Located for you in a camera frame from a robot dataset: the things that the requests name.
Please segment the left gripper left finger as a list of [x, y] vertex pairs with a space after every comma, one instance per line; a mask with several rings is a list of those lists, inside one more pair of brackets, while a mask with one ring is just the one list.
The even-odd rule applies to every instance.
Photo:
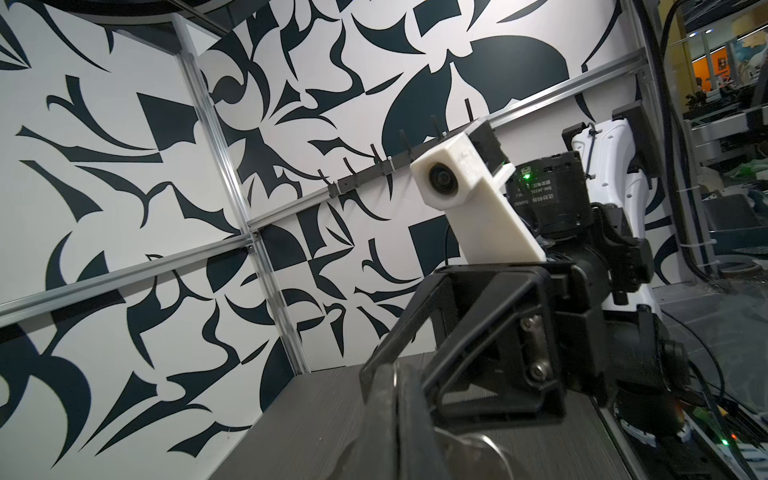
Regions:
[[375, 373], [357, 438], [339, 457], [333, 479], [398, 476], [397, 373], [392, 364]]

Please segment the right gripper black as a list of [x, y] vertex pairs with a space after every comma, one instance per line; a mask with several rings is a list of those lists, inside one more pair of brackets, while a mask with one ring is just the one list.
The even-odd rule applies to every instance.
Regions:
[[595, 261], [454, 266], [417, 287], [359, 373], [370, 390], [430, 320], [439, 345], [422, 373], [435, 420], [561, 420], [568, 389], [611, 394], [602, 301], [607, 271]]

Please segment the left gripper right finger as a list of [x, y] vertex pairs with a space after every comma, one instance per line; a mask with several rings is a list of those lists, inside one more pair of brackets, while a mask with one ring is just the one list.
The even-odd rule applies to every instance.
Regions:
[[451, 479], [419, 374], [411, 365], [397, 365], [397, 389], [398, 478]]

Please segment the perforated metal ring plate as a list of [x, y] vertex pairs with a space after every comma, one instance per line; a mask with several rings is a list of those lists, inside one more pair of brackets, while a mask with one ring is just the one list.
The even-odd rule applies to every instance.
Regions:
[[509, 456], [490, 437], [479, 433], [454, 435], [437, 427], [434, 433], [454, 479], [517, 478]]

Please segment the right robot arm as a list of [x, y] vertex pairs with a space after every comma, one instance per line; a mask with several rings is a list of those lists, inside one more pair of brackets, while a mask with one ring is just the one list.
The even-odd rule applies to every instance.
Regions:
[[444, 429], [557, 421], [571, 390], [643, 443], [688, 433], [687, 353], [658, 317], [651, 248], [628, 220], [638, 207], [619, 198], [628, 169], [652, 159], [634, 145], [653, 136], [647, 117], [633, 103], [563, 136], [564, 153], [516, 166], [478, 120], [411, 163], [465, 263], [418, 285], [361, 369], [364, 397], [431, 321], [437, 349], [420, 385]]

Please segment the wall hook rail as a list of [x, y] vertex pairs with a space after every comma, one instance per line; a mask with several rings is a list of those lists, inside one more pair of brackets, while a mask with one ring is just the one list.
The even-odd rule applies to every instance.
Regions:
[[359, 172], [354, 171], [351, 166], [347, 166], [349, 170], [348, 176], [343, 177], [333, 183], [327, 183], [326, 191], [329, 197], [336, 198], [340, 195], [356, 190], [359, 187], [376, 179], [391, 177], [396, 171], [409, 167], [415, 160], [417, 160], [430, 148], [439, 145], [440, 143], [443, 143], [447, 139], [460, 133], [475, 120], [469, 98], [464, 99], [464, 105], [469, 120], [468, 123], [450, 131], [438, 131], [436, 138], [427, 140], [417, 146], [411, 145], [408, 141], [405, 131], [400, 130], [399, 136], [401, 142], [406, 147], [405, 151], [395, 156], [388, 156], [386, 159], [382, 159], [377, 155], [374, 155], [374, 165]]

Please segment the horizontal aluminium frame bar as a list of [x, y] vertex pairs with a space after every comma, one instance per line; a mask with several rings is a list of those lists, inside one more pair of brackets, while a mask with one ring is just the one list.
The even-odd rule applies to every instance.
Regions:
[[64, 308], [92, 297], [143, 281], [204, 259], [245, 247], [247, 235], [238, 235], [181, 253], [120, 269], [91, 279], [37, 293], [1, 304], [1, 327]]

